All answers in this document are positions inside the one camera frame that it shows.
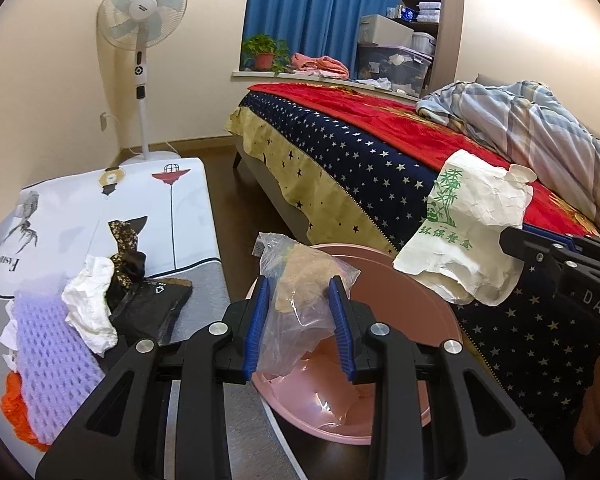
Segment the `purple foam fruit net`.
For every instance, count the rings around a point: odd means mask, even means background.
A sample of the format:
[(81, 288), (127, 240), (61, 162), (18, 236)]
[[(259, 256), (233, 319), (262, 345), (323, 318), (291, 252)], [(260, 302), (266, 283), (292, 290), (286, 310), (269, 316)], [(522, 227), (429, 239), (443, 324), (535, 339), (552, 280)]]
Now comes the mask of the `purple foam fruit net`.
[(92, 352), (66, 322), (58, 294), (15, 296), (17, 372), (28, 423), (38, 442), (51, 445), (104, 378)]

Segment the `orange plastic bag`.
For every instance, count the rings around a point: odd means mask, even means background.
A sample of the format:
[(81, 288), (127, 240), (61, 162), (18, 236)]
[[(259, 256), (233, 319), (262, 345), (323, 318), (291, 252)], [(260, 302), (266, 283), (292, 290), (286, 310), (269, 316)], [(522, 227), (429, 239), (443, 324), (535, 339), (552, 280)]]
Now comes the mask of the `orange plastic bag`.
[(48, 444), (38, 440), (29, 424), (27, 405), (21, 395), (21, 377), (17, 372), (9, 372), (6, 375), (5, 392), (1, 397), (0, 409), (20, 441), (41, 452), (46, 452), (50, 448)]

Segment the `black package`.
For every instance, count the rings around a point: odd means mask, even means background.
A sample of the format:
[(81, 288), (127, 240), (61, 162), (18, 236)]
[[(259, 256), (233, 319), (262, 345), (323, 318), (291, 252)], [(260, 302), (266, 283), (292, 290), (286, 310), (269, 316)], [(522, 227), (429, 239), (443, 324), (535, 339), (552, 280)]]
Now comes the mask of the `black package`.
[(129, 344), (141, 339), (168, 344), (192, 292), (192, 282), (184, 278), (136, 283), (116, 304), (110, 322)]

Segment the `white bag with green print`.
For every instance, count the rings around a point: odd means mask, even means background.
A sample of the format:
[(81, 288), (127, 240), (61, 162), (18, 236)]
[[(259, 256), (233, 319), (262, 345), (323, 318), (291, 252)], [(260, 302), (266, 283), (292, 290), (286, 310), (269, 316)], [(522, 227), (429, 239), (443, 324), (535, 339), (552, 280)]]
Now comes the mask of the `white bag with green print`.
[(492, 166), (460, 150), (444, 163), (426, 201), (426, 217), (393, 267), (451, 304), (501, 304), (524, 264), (505, 255), (501, 232), (520, 229), (536, 174), (525, 166)]

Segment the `white paper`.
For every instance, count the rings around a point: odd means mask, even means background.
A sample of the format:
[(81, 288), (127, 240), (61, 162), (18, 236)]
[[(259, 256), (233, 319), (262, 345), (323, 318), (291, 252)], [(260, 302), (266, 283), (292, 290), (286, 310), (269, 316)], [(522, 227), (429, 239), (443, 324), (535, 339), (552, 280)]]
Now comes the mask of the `white paper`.
[(61, 293), (67, 307), (65, 322), (73, 327), (87, 348), (103, 358), (118, 343), (106, 301), (114, 264), (109, 258), (87, 255), (83, 269)]

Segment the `black gold patterned wrapper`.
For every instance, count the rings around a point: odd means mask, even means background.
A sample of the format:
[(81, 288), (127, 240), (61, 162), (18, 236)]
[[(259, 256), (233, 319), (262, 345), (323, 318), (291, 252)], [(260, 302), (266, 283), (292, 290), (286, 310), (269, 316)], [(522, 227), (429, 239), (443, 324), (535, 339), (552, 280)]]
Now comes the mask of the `black gold patterned wrapper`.
[(138, 250), (138, 238), (146, 222), (146, 216), (108, 222), (109, 231), (117, 245), (117, 251), (110, 257), (114, 264), (114, 274), (106, 292), (106, 301), (111, 311), (145, 277), (146, 255)]

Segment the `clear bag with tan content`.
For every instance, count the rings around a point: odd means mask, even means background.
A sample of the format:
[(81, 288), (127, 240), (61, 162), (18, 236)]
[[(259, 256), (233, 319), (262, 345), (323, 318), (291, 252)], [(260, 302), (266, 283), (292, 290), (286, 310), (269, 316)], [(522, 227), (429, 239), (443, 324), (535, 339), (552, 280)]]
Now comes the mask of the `clear bag with tan content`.
[(334, 333), (328, 305), (330, 280), (338, 276), (349, 290), (361, 271), (283, 234), (259, 234), (253, 255), (259, 258), (260, 274), (270, 283), (258, 371), (286, 376), (302, 356)]

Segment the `striped blue white duvet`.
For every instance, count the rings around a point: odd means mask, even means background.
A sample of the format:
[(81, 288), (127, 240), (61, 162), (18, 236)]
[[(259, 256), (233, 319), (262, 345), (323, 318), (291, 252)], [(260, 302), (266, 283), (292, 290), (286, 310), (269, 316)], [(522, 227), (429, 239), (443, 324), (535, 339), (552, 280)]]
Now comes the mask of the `striped blue white duvet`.
[(600, 229), (600, 139), (544, 84), (452, 82), (421, 98), (416, 113), (532, 169)]

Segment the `bed with starry blanket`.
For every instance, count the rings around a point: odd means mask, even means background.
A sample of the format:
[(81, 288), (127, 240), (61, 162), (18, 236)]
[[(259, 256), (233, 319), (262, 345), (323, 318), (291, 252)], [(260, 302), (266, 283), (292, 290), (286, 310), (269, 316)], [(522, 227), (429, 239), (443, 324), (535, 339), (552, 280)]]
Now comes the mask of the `bed with starry blanket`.
[[(413, 107), (336, 87), (255, 84), (226, 128), (276, 181), (291, 232), (388, 255), (419, 230), (453, 152), (502, 164)], [(558, 300), (545, 264), (529, 259), (504, 304), (472, 302), (455, 314), (471, 348), (543, 437), (571, 439), (594, 379), (600, 329)]]

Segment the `dark plastic storage bin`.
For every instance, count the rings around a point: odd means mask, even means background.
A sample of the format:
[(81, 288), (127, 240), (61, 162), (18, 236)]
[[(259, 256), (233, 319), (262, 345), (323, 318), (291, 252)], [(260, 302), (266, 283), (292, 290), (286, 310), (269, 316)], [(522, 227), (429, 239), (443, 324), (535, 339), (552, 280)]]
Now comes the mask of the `dark plastic storage bin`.
[(430, 55), (400, 46), (358, 46), (358, 79), (387, 79), (389, 90), (420, 96), (432, 64)]

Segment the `wooden bookshelf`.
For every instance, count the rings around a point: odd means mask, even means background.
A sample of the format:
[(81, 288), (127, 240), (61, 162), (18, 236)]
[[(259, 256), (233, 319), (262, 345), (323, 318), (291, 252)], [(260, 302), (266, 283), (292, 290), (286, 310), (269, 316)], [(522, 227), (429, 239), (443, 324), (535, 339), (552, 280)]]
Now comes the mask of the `wooden bookshelf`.
[(413, 9), (421, 1), (440, 3), (437, 23), (432, 21), (414, 23), (415, 32), (428, 32), (436, 38), (436, 48), (432, 55), (434, 60), (427, 84), (428, 90), (436, 90), (455, 80), (460, 57), (465, 0), (402, 0), (406, 6)]

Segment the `blue curtain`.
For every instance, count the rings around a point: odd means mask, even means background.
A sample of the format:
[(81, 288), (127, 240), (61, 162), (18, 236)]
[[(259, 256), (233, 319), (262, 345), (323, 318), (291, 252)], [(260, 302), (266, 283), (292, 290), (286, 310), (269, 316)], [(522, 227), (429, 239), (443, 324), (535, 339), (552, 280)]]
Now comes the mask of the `blue curtain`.
[(289, 54), (328, 56), (354, 74), (358, 24), (384, 15), (398, 0), (247, 0), (242, 39), (265, 35)]

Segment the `potted green plant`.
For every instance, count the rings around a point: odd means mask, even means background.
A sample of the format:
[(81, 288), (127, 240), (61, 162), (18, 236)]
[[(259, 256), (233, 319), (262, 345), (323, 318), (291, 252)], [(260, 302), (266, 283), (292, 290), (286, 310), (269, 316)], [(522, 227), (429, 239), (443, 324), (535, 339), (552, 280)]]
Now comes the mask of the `potted green plant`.
[(290, 64), (287, 43), (267, 34), (257, 34), (242, 42), (242, 66), (256, 72), (286, 73)]

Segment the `white standing fan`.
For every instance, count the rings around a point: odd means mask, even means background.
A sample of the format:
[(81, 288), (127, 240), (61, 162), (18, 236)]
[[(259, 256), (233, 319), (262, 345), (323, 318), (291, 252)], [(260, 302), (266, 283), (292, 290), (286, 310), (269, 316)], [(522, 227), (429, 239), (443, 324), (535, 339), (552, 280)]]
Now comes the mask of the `white standing fan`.
[(140, 152), (128, 162), (177, 158), (178, 154), (151, 151), (148, 142), (147, 86), (149, 48), (173, 34), (184, 18), (187, 0), (102, 0), (97, 26), (104, 39), (134, 54), (134, 96), (140, 122)]

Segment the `wall power outlet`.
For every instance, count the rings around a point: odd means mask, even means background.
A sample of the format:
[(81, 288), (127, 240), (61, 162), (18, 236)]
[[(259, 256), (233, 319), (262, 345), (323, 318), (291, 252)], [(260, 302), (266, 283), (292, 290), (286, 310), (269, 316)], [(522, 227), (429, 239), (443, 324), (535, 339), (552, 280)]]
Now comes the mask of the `wall power outlet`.
[(108, 127), (107, 117), (108, 117), (108, 115), (106, 112), (103, 112), (102, 114), (99, 115), (100, 130), (102, 130), (102, 132), (106, 131), (106, 129)]

